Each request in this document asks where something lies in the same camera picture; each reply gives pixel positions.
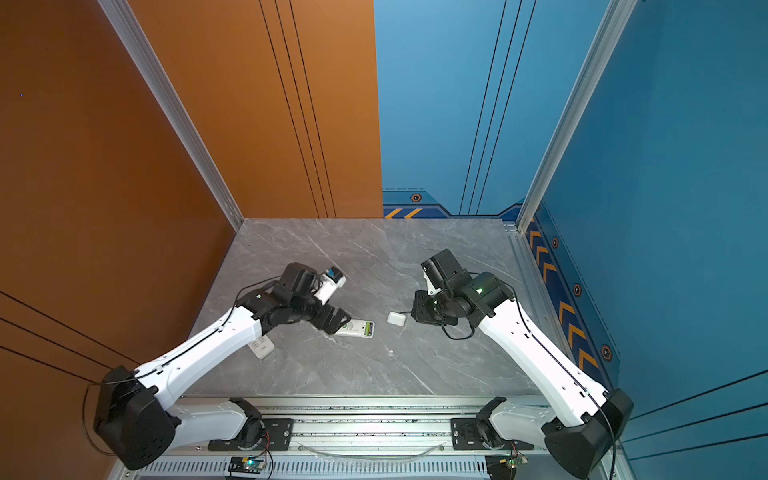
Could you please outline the white battery cover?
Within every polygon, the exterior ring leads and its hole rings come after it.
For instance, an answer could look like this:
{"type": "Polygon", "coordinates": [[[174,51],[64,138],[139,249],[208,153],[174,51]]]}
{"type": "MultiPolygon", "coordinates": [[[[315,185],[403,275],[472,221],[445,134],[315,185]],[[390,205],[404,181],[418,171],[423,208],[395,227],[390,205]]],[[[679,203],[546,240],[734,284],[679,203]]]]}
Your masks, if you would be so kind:
{"type": "Polygon", "coordinates": [[[407,313],[390,312],[387,316],[387,322],[398,327],[403,327],[406,323],[407,317],[407,313]]]}

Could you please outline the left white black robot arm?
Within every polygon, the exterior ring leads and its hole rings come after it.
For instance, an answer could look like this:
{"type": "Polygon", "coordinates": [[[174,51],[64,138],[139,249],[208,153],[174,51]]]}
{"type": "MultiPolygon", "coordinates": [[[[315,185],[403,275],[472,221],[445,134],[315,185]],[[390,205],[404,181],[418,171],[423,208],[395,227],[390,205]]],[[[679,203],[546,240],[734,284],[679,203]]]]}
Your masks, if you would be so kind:
{"type": "Polygon", "coordinates": [[[266,428],[250,402],[233,397],[180,407],[178,400],[214,367],[278,326],[306,321],[327,334],[338,332],[351,317],[329,300],[346,280],[336,266],[319,272],[291,263],[281,276],[243,287],[221,318],[173,350],[133,370],[118,366],[108,372],[99,384],[94,432],[130,470],[191,444],[254,448],[266,428]]]}

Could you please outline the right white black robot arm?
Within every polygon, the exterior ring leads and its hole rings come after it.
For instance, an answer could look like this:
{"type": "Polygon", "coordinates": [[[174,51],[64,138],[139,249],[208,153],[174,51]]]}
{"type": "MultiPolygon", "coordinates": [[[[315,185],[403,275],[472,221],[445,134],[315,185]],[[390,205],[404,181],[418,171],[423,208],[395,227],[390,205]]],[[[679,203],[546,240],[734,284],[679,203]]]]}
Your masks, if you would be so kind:
{"type": "Polygon", "coordinates": [[[471,333],[482,332],[498,344],[546,400],[543,406],[526,406],[494,398],[476,414],[474,434],[459,440],[458,448],[510,449],[522,441],[546,449],[577,479],[588,478],[606,455],[615,455],[634,408],[624,391],[607,390],[580,370],[496,275],[472,275],[448,249],[421,268],[428,287],[415,292],[412,318],[442,328],[466,319],[471,333]]]}

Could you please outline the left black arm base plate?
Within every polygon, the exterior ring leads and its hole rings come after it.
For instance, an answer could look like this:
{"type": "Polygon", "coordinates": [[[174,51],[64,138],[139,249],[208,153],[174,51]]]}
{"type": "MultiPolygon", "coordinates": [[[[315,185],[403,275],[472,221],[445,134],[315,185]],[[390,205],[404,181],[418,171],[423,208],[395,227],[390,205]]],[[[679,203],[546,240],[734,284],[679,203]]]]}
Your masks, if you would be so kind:
{"type": "Polygon", "coordinates": [[[211,440],[210,451],[287,451],[293,433],[294,420],[272,418],[247,420],[240,432],[230,440],[211,440]]]}

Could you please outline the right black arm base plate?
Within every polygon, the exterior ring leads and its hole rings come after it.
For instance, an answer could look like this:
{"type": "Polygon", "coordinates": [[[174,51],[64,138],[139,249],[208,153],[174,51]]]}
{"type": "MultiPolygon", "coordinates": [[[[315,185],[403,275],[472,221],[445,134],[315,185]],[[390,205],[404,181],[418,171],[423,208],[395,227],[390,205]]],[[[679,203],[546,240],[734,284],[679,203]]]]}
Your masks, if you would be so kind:
{"type": "Polygon", "coordinates": [[[532,451],[534,446],[520,440],[504,440],[491,427],[490,422],[475,417],[450,420],[454,450],[511,450],[532,451]]]}

